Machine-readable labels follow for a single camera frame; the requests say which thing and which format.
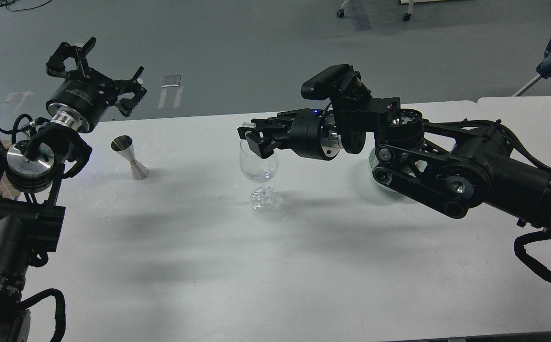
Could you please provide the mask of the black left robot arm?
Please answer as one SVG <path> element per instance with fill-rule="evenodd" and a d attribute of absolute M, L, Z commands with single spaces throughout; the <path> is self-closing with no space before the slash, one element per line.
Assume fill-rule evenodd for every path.
<path fill-rule="evenodd" d="M 106 110 L 129 117 L 146 94 L 139 67 L 130 79 L 113 80 L 90 67 L 84 45 L 62 42 L 49 57 L 46 72 L 64 82 L 46 103 L 49 118 L 21 114 L 10 130 L 0 128 L 0 342 L 25 342 L 30 308 L 53 297 L 52 342 L 65 335 L 64 294 L 48 288 L 23 299 L 26 271 L 42 267 L 57 249 L 65 208 L 58 206 L 61 182 L 76 176 L 90 160 L 81 134 L 92 132 Z"/>

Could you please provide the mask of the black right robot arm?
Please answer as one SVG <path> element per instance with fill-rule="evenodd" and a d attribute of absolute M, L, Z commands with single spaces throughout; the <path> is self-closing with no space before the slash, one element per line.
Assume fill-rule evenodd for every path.
<path fill-rule="evenodd" d="M 277 149 L 330 161 L 340 150 L 358 154 L 374 135 L 374 180 L 445 216 L 461 219 L 490 204 L 536 228 L 516 238 L 516 257 L 551 283 L 551 271 L 527 253 L 551 240 L 551 167 L 530 154 L 501 121 L 431 123 L 399 99 L 332 100 L 325 110 L 293 110 L 252 119 L 239 138 L 266 159 Z"/>

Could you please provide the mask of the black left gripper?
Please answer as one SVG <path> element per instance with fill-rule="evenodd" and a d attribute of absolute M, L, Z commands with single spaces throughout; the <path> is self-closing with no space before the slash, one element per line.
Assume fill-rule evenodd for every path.
<path fill-rule="evenodd" d="M 89 67 L 87 55 L 96 41 L 91 37 L 83 46 L 62 42 L 46 63 L 47 75 L 65 80 L 47 101 L 48 113 L 54 116 L 64 109 L 80 121 L 77 130 L 82 133 L 92 132 L 112 104 L 123 117 L 130 117 L 147 93 L 140 83 L 143 66 L 131 79 L 115 81 Z M 69 58 L 75 61 L 76 68 L 67 71 L 65 61 Z"/>

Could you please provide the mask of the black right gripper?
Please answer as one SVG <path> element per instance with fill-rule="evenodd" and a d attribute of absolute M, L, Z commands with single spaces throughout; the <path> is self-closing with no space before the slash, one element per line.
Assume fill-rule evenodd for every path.
<path fill-rule="evenodd" d="M 267 119 L 251 119 L 251 123 L 255 125 L 252 132 L 257 133 L 247 133 L 246 141 L 262 159 L 275 150 L 289 149 L 303 158 L 333 160 L 342 150 L 334 114 L 327 110 L 284 111 Z"/>

